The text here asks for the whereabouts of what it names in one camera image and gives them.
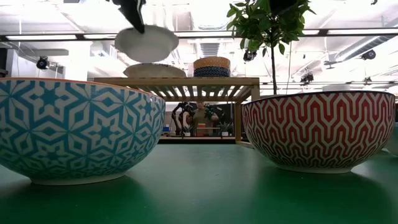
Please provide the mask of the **blue patterned paper plate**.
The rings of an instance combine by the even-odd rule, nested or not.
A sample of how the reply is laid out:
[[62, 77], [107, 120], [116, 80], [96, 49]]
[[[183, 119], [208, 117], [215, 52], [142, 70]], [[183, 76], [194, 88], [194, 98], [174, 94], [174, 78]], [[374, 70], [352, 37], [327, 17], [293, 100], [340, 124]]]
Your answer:
[[171, 30], [153, 25], [144, 28], [143, 34], [135, 28], [121, 30], [114, 40], [115, 47], [140, 63], [162, 61], [178, 47], [179, 39]]
[[140, 63], [131, 65], [123, 71], [123, 74], [133, 78], [186, 77], [186, 73], [180, 68], [161, 63]]

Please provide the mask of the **bowl yellow outside blue inside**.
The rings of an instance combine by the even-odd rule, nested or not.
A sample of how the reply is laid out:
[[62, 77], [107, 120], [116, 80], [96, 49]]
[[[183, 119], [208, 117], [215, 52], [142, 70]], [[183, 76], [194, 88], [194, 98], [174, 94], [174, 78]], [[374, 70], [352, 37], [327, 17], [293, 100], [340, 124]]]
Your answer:
[[193, 63], [194, 69], [202, 67], [223, 67], [230, 69], [231, 62], [225, 57], [203, 57]]

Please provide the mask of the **bowl red outside striped inside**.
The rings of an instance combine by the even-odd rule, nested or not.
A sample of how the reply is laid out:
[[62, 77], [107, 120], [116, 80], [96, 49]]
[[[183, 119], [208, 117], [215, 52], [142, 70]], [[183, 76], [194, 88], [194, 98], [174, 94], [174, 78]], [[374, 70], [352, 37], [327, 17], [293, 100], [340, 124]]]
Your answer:
[[277, 167], [342, 174], [386, 145], [396, 98], [363, 90], [276, 95], [246, 103], [242, 116], [249, 142]]

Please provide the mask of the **slatted wooden shelf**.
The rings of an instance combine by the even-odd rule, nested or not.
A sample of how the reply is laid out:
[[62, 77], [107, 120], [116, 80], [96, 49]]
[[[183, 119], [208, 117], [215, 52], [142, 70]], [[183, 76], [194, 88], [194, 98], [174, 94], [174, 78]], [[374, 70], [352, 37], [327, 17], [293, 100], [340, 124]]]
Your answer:
[[185, 77], [185, 78], [94, 78], [95, 82], [128, 86], [133, 89], [151, 91], [169, 102], [207, 101], [230, 102], [234, 104], [235, 143], [251, 147], [241, 139], [241, 106], [250, 98], [260, 98], [260, 80], [248, 77]]

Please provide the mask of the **person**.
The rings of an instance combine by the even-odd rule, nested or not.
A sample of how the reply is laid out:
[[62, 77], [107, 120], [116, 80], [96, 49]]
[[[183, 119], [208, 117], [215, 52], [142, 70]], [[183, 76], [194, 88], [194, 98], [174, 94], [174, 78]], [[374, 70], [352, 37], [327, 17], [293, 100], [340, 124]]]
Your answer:
[[195, 128], [195, 135], [197, 137], [209, 136], [212, 132], [213, 125], [219, 120], [216, 113], [208, 115], [208, 108], [205, 107], [203, 101], [196, 102], [197, 108], [193, 111], [193, 116], [187, 114], [185, 121], [187, 124], [192, 125]]

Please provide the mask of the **green leafy plant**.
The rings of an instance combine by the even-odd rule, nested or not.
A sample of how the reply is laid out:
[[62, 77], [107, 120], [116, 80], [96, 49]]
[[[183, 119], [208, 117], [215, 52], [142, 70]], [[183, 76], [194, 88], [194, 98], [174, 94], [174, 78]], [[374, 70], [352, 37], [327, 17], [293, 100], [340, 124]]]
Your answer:
[[284, 54], [286, 45], [299, 40], [306, 12], [315, 13], [310, 0], [297, 0], [290, 9], [276, 15], [271, 13], [269, 0], [244, 0], [229, 5], [226, 17], [231, 21], [226, 28], [233, 37], [242, 38], [240, 48], [251, 52], [262, 50], [263, 55], [271, 51], [273, 94], [277, 93], [275, 51]]

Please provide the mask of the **bowl teal outside orange inside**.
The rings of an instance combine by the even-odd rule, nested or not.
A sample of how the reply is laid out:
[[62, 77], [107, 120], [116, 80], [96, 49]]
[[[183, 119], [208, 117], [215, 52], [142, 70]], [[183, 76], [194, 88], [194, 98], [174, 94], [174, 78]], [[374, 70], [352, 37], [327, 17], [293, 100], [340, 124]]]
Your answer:
[[165, 101], [105, 83], [0, 78], [0, 165], [40, 185], [120, 178], [155, 148]]

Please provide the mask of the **background table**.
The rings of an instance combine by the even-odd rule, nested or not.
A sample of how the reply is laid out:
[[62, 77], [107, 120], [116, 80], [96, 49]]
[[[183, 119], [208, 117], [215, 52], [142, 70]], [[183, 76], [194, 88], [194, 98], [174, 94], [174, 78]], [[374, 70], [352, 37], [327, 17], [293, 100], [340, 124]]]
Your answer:
[[166, 137], [162, 136], [159, 144], [235, 144], [234, 137]]

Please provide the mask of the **green table mat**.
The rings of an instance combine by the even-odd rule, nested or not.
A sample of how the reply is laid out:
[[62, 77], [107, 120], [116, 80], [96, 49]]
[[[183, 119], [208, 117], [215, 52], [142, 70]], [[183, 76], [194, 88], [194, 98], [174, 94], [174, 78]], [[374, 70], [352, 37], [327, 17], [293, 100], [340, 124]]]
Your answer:
[[121, 178], [71, 186], [0, 166], [0, 224], [398, 224], [398, 157], [306, 174], [235, 144], [159, 144]]

